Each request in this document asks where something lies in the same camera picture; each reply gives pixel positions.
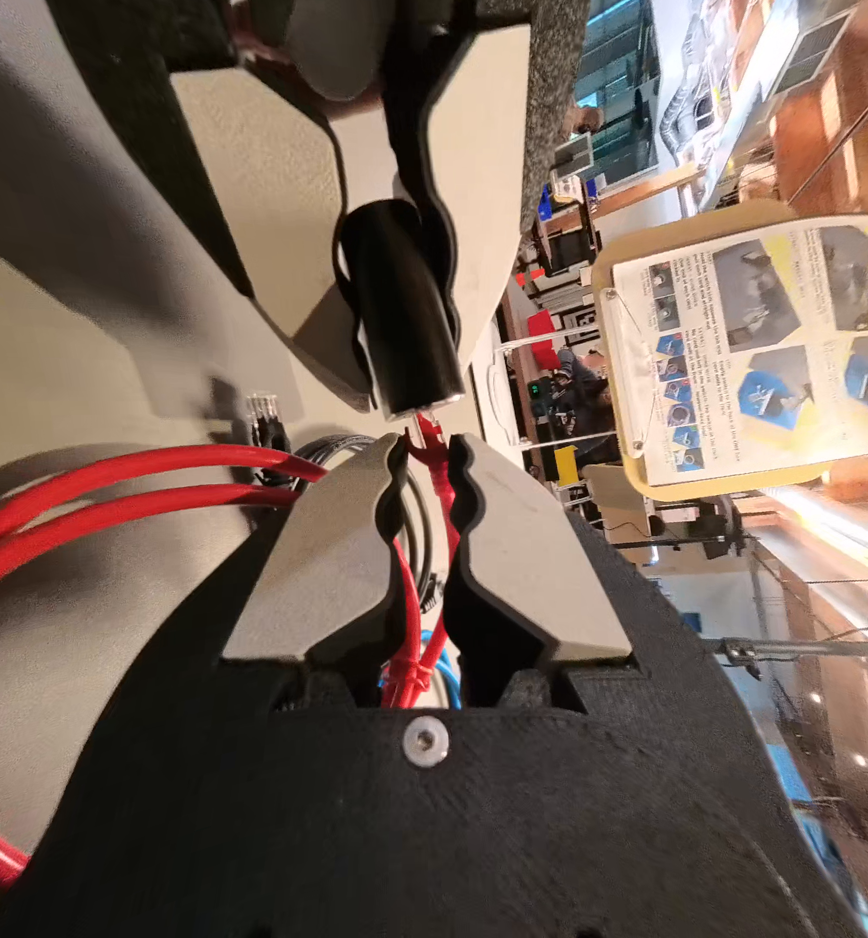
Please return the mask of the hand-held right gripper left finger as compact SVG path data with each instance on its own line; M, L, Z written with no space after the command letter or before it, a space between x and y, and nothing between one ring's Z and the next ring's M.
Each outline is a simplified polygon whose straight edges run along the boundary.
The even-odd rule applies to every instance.
M387 661L405 638L396 539L407 451L387 433L300 496L225 661Z

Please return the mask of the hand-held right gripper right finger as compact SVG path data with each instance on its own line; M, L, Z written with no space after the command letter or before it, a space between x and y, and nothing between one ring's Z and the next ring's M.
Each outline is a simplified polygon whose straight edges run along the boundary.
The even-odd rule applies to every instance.
M627 633L555 498L476 436L451 438L458 534L443 620L464 661L621 661Z

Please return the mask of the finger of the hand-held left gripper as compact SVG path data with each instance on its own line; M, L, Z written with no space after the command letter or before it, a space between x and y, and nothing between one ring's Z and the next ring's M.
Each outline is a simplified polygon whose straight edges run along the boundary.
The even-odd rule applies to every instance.
M346 199L331 134L239 67L182 72L171 84L261 317L327 391L373 411L336 279Z
M456 244L458 355L469 367L507 287L521 240L531 27L479 33L432 107L433 182Z

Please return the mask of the black network switch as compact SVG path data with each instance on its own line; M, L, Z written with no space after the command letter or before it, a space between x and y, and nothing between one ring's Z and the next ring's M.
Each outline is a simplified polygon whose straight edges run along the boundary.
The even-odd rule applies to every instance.
M464 380L421 220L401 199L360 205L337 238L337 284L354 313L374 401L387 419L448 405Z

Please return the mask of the red storage bin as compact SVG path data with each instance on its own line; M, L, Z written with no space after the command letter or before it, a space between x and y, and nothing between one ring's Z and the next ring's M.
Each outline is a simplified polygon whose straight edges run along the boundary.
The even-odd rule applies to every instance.
M536 367L540 370L554 371L560 368L560 359L551 336L557 329L552 316L547 309L531 314L526 327L529 339L533 341L528 348L534 357Z

